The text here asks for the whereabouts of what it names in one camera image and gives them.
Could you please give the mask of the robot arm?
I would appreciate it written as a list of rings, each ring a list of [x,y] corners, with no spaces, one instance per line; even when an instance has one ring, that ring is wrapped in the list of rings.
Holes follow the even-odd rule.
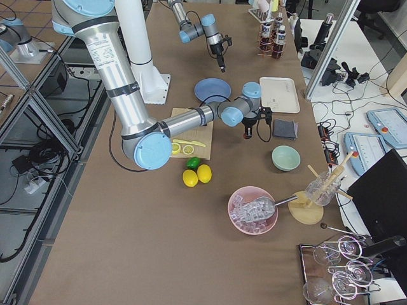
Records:
[[[169,76],[154,66],[140,1],[53,1],[56,32],[82,40],[122,124],[121,146],[139,167],[155,170],[172,154],[171,137],[215,119],[236,126],[260,106],[261,87],[246,83],[232,102],[210,102],[157,120],[146,104],[166,100]]]
[[[204,36],[209,55],[216,59],[221,72],[225,72],[224,54],[232,40],[218,31],[215,16],[211,13],[200,18],[194,11],[185,11],[182,1],[167,1],[167,4],[177,20],[180,40],[186,44]]]

